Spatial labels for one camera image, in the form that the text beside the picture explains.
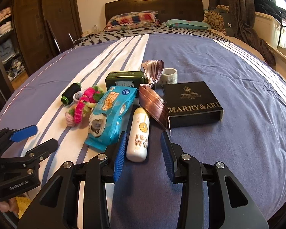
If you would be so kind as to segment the pink green knitted toy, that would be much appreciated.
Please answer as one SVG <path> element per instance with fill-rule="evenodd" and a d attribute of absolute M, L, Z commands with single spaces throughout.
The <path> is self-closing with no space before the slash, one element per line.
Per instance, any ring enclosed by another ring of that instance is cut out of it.
<path fill-rule="evenodd" d="M 104 91 L 99 86 L 92 86 L 74 94 L 74 104 L 65 113 L 67 126 L 79 125 L 83 118 L 92 112 L 103 95 Z"/>

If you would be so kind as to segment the white lotion bottle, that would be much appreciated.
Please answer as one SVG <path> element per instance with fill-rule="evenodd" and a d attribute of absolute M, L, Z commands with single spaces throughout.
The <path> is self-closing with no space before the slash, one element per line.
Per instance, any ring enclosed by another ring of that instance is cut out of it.
<path fill-rule="evenodd" d="M 149 115 L 143 108 L 137 108 L 133 120 L 126 150 L 126 157 L 132 162 L 143 162 L 147 157 L 150 129 Z"/>

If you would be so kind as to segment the black thread spool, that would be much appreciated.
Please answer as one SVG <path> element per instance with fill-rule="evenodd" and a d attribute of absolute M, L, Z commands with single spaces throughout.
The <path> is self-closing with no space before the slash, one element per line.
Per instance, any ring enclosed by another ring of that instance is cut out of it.
<path fill-rule="evenodd" d="M 77 92 L 81 91 L 81 85 L 79 83 L 71 84 L 61 95 L 61 102 L 64 105 L 70 105 L 73 102 L 73 96 Z"/>

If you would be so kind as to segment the white storage box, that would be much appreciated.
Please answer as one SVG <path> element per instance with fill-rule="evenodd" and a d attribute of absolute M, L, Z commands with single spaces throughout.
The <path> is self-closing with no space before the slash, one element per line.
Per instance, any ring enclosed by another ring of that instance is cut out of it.
<path fill-rule="evenodd" d="M 277 19 L 268 14 L 255 12 L 254 30 L 257 32 L 259 38 L 277 49 L 280 36 L 280 23 Z"/>

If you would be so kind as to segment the dark green tin box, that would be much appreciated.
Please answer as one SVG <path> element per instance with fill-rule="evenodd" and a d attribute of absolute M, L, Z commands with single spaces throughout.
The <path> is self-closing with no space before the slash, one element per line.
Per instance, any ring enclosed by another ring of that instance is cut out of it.
<path fill-rule="evenodd" d="M 116 71 L 110 72 L 105 79 L 107 90 L 112 86 L 139 88 L 148 82 L 146 74 L 142 71 Z"/>

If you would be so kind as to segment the black jacket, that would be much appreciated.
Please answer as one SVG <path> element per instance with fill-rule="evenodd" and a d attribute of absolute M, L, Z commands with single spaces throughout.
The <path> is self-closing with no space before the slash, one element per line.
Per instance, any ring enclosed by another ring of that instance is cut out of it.
<path fill-rule="evenodd" d="M 255 12 L 274 17 L 279 23 L 282 21 L 280 9 L 271 0 L 254 0 Z"/>

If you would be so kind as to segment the blue wet wipes pack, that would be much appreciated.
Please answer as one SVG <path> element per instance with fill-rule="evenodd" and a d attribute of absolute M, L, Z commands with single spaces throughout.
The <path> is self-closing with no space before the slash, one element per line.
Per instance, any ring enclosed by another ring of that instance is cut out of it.
<path fill-rule="evenodd" d="M 136 98 L 138 89 L 112 86 L 96 104 L 89 117 L 88 137 L 85 143 L 103 152 L 108 145 L 117 143 L 122 118 Z"/>

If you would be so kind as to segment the dark wooden wardrobe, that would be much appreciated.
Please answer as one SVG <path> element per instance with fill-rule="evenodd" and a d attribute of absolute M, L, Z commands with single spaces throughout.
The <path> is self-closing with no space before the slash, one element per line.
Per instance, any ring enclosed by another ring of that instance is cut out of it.
<path fill-rule="evenodd" d="M 31 76 L 81 34 L 77 0 L 0 0 L 0 102 L 16 89 L 7 73 L 13 59 Z"/>

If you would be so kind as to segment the blue white striped bedspread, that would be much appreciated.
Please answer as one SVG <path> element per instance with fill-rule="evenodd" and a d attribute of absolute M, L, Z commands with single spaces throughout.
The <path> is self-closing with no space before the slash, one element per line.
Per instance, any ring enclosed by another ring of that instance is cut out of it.
<path fill-rule="evenodd" d="M 0 130 L 37 126 L 6 157 L 49 139 L 36 196 L 69 161 L 85 163 L 128 133 L 125 164 L 106 187 L 112 228 L 175 228 L 182 184 L 162 138 L 206 164 L 222 162 L 266 220 L 286 203 L 286 82 L 226 40 L 146 34 L 66 50 L 18 88 L 0 112 Z"/>

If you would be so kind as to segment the white tape roll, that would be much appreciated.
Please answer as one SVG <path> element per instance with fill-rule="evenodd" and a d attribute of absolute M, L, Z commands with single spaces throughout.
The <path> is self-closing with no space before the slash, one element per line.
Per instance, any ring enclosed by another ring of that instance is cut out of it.
<path fill-rule="evenodd" d="M 161 84 L 176 84 L 178 83 L 178 72 L 174 68 L 164 68 L 160 77 Z"/>

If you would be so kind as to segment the black white zebra blanket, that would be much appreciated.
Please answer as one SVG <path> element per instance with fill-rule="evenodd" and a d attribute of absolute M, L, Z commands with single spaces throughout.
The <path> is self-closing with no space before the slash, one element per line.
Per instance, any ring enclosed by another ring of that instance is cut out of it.
<path fill-rule="evenodd" d="M 89 34 L 85 37 L 81 37 L 75 40 L 75 47 L 84 47 L 89 45 L 101 44 L 104 42 L 119 40 L 125 37 L 133 37 L 145 34 L 178 34 L 178 35 L 191 35 L 199 36 L 211 39 L 229 41 L 227 37 L 221 36 L 211 30 L 193 30 L 187 28 L 174 28 L 167 27 L 164 24 L 160 24 L 157 27 L 142 27 L 136 29 L 118 30 L 118 31 L 102 31 L 97 34 Z"/>

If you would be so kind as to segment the dark wooden headboard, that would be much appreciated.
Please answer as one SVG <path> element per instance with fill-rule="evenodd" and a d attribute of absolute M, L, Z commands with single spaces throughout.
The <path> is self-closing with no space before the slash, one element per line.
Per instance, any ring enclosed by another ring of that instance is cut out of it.
<path fill-rule="evenodd" d="M 156 11 L 160 22 L 170 19 L 203 21 L 202 0 L 118 0 L 105 4 L 105 18 L 128 12 Z"/>

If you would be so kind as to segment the teal pillow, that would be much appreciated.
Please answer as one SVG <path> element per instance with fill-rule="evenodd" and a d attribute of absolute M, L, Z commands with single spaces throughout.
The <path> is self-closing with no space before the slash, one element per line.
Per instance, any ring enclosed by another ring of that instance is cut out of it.
<path fill-rule="evenodd" d="M 211 26 L 205 22 L 171 19 L 162 23 L 167 27 L 186 28 L 191 30 L 208 30 Z"/>

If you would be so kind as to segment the plaid red blue pillow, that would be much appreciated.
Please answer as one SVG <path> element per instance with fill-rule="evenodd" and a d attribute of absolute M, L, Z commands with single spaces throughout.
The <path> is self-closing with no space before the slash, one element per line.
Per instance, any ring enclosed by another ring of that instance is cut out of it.
<path fill-rule="evenodd" d="M 104 31 L 119 31 L 142 27 L 155 27 L 160 24 L 157 11 L 129 12 L 113 16 Z"/>

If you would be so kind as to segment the black Marry box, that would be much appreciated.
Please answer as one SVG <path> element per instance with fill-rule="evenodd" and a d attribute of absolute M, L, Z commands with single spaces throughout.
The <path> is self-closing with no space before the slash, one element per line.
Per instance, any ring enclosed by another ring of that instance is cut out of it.
<path fill-rule="evenodd" d="M 208 85 L 187 82 L 162 85 L 169 129 L 217 123 L 224 109 Z"/>

